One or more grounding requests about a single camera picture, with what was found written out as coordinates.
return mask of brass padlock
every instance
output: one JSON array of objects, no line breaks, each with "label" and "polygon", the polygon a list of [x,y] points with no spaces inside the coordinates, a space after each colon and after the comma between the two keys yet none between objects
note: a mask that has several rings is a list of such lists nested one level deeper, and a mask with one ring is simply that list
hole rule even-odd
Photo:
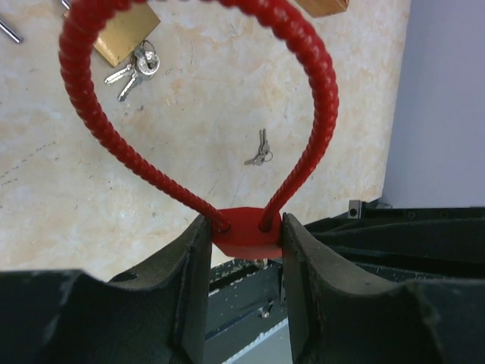
[{"label": "brass padlock", "polygon": [[[66,0],[62,4],[69,8]],[[94,48],[112,66],[123,62],[160,24],[160,19],[146,3],[134,4],[129,11],[120,11],[106,23]]]}]

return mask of red padlock shackle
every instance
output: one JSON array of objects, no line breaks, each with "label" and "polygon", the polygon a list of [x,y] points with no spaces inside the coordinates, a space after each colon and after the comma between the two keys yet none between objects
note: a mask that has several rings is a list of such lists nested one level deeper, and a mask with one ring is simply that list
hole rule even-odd
[{"label": "red padlock shackle", "polygon": [[[264,208],[258,227],[270,232],[275,216],[307,180],[324,156],[335,128],[339,107],[332,59],[313,26],[287,0],[218,0],[255,16],[286,42],[308,75],[314,99],[314,122],[308,145],[280,189]],[[92,135],[134,174],[159,190],[209,218],[219,232],[229,231],[231,222],[214,206],[171,180],[127,144],[103,112],[91,81],[91,52],[99,32],[116,11],[127,11],[146,0],[74,0],[59,40],[61,75],[77,114]]]}]

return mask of gray wall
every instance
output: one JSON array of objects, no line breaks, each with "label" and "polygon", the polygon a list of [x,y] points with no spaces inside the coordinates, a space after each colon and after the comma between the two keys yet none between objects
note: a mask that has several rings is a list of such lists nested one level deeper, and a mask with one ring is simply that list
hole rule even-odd
[{"label": "gray wall", "polygon": [[485,0],[413,0],[382,201],[485,206]]}]

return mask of red cable lock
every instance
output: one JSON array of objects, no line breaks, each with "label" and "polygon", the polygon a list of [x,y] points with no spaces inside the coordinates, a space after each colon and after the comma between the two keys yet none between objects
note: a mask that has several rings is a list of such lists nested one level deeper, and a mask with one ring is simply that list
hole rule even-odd
[{"label": "red cable lock", "polygon": [[228,256],[264,259],[281,256],[280,210],[303,185],[324,156],[335,129],[339,108],[332,59],[313,26],[286,0],[218,0],[238,7],[270,27],[303,65],[314,99],[314,122],[308,145],[298,163],[264,209],[217,210],[205,200],[150,165],[113,128],[91,81],[91,52],[99,32],[115,11],[146,0],[74,0],[59,39],[61,75],[77,114],[92,135],[134,174],[212,221],[214,243]]}]

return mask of scratched wooden surface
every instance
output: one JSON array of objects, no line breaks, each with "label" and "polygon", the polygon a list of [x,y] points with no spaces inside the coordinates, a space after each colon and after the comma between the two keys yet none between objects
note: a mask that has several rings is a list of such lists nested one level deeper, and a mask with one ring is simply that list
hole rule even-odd
[{"label": "scratched wooden surface", "polygon": [[[353,1],[312,20],[333,56],[339,120],[327,155],[285,206],[304,223],[381,194],[409,0]],[[115,127],[169,176],[217,207],[264,206],[301,155],[312,123],[302,68],[254,19],[218,4],[152,3],[155,78],[121,104],[122,84],[92,57],[96,92]],[[57,61],[63,8],[5,0],[25,36],[0,37],[0,268],[82,267],[102,279],[140,262],[196,216],[132,175],[89,134]],[[274,160],[245,166],[268,130]],[[217,250],[213,265],[227,260]]]}]

